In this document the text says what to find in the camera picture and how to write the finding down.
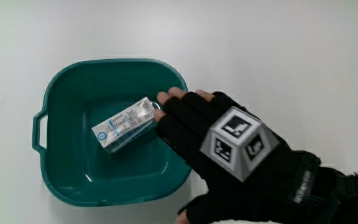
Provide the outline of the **person's right hand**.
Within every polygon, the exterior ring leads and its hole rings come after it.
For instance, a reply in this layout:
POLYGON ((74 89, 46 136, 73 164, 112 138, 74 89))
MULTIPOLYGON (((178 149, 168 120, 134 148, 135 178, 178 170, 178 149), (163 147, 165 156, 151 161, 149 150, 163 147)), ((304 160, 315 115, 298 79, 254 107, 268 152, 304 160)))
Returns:
POLYGON ((324 207, 315 189, 320 160, 312 153, 293 151, 278 134, 273 151, 246 180, 235 178, 201 152, 211 126, 230 109, 245 108, 225 93, 185 92, 171 87, 157 95, 157 133, 207 183, 200 195, 179 212, 177 223, 223 220, 313 223, 324 207))

